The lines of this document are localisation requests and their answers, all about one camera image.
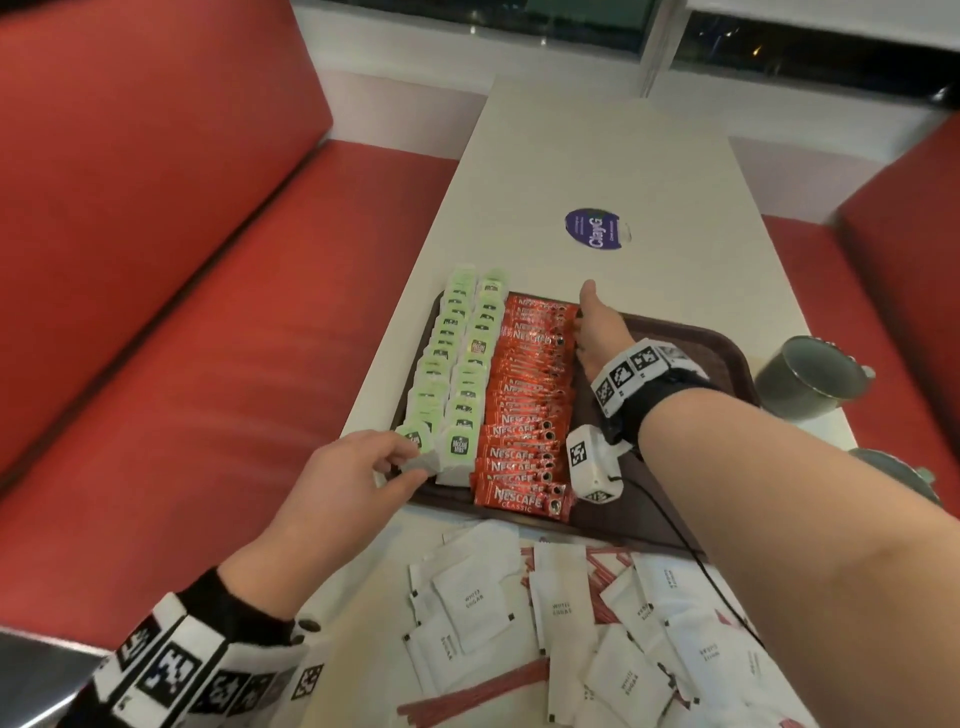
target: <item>wire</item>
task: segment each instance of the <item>wire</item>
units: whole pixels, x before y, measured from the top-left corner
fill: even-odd
[[[622,480],[622,481],[625,482],[625,483],[630,483],[631,485],[639,488],[640,491],[642,491],[643,494],[644,494],[645,496],[647,496],[647,497],[653,502],[653,504],[654,504],[655,506],[657,506],[657,510],[660,511],[660,515],[663,516],[663,518],[666,520],[666,522],[670,524],[670,527],[673,528],[673,532],[677,534],[677,538],[680,539],[681,543],[683,543],[683,545],[684,545],[684,547],[686,548],[686,550],[689,551],[690,555],[691,555],[691,556],[694,558],[694,560],[697,562],[697,566],[700,567],[700,571],[702,571],[702,572],[704,573],[704,576],[707,578],[707,581],[710,583],[710,586],[713,587],[713,590],[714,590],[715,592],[717,592],[717,594],[720,596],[721,599],[723,599],[723,603],[727,606],[727,609],[729,609],[730,612],[731,612],[731,614],[732,614],[734,617],[736,617],[736,620],[737,620],[738,622],[740,622],[740,625],[741,625],[745,630],[747,630],[747,632],[750,633],[750,636],[753,637],[753,638],[756,640],[756,643],[759,644],[761,647],[763,647],[764,650],[766,650],[767,647],[766,647],[766,645],[763,643],[763,640],[762,640],[762,639],[757,635],[757,633],[751,628],[751,626],[750,626],[750,625],[747,623],[747,621],[740,615],[740,613],[737,612],[735,609],[733,609],[733,605],[730,604],[730,600],[727,599],[727,596],[723,593],[723,590],[721,590],[720,587],[717,586],[717,583],[716,583],[715,581],[713,581],[713,577],[710,576],[710,572],[707,571],[707,566],[704,564],[703,561],[700,560],[700,554],[698,554],[698,553],[696,552],[696,550],[693,548],[693,546],[690,545],[690,542],[686,539],[686,536],[684,536],[684,534],[681,532],[680,528],[678,528],[677,525],[676,525],[675,523],[673,523],[673,519],[671,519],[670,516],[667,515],[666,510],[663,508],[662,505],[660,505],[660,502],[659,502],[656,498],[653,497],[653,495],[650,493],[650,491],[648,491],[646,488],[644,488],[642,485],[640,485],[638,482],[636,482],[635,480],[633,480],[633,479],[630,478],[630,477],[612,477],[611,480]]]

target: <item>table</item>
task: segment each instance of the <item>table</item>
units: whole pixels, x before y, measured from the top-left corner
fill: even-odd
[[[619,215],[632,239],[617,251],[574,241],[564,219],[583,207]],[[345,433],[389,426],[431,304],[458,263],[504,267],[514,290],[566,301],[594,278],[618,310],[721,331],[754,372],[786,338],[809,333],[726,137],[648,101],[498,79]],[[807,429],[855,446],[840,411]],[[396,704],[420,698],[400,639],[414,626],[406,565],[458,520],[404,508],[311,599],[308,609],[336,637],[336,668],[304,725],[390,725]],[[451,725],[543,722],[529,700],[506,702],[515,713],[479,709]]]

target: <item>mug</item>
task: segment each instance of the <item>mug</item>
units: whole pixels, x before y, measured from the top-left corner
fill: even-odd
[[[861,397],[875,377],[829,341],[793,336],[756,375],[755,385],[765,410],[801,422]]]
[[[874,466],[882,473],[886,473],[894,480],[903,483],[911,491],[919,493],[937,505],[942,505],[940,497],[933,490],[933,483],[937,478],[926,468],[911,468],[898,457],[878,449],[853,448],[848,452],[858,460]]]

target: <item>purple sticker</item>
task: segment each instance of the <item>purple sticker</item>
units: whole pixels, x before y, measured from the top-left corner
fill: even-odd
[[[620,249],[620,218],[612,212],[585,207],[566,216],[566,231],[578,243],[598,251]]]

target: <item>hand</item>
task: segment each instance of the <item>hand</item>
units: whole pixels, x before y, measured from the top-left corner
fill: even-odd
[[[634,337],[623,317],[597,297],[597,285],[592,280],[580,289],[580,310],[584,317],[574,322],[577,358],[592,383],[608,362],[634,344]]]
[[[273,522],[220,567],[229,591],[278,619],[291,619],[337,569],[366,548],[426,480],[412,470],[377,488],[419,454],[395,432],[364,430],[316,450]]]

